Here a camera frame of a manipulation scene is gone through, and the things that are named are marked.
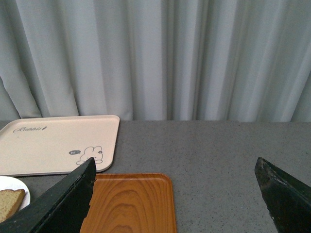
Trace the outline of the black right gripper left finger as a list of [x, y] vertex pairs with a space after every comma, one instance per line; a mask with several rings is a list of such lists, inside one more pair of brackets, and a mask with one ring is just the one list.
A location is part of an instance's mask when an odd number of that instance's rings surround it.
[[30, 205], [0, 224], [2, 233], [78, 233], [86, 218], [96, 166], [89, 158]]

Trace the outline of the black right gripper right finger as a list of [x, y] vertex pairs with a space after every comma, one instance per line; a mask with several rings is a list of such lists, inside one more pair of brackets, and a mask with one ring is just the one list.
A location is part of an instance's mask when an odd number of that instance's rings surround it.
[[311, 188], [259, 157], [255, 175], [270, 216], [279, 233], [311, 231]]

